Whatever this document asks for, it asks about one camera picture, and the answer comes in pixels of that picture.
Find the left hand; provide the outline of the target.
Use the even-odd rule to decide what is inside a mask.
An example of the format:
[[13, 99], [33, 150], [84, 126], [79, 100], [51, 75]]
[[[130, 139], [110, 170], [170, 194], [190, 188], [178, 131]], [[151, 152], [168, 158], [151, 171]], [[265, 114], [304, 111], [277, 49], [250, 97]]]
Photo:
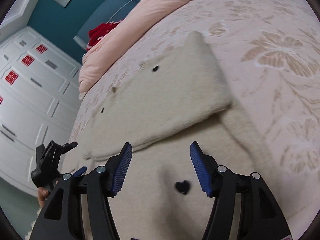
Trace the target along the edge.
[[38, 199], [40, 208], [44, 207], [48, 196], [49, 196], [49, 191], [47, 189], [45, 189], [43, 187], [38, 188], [37, 199]]

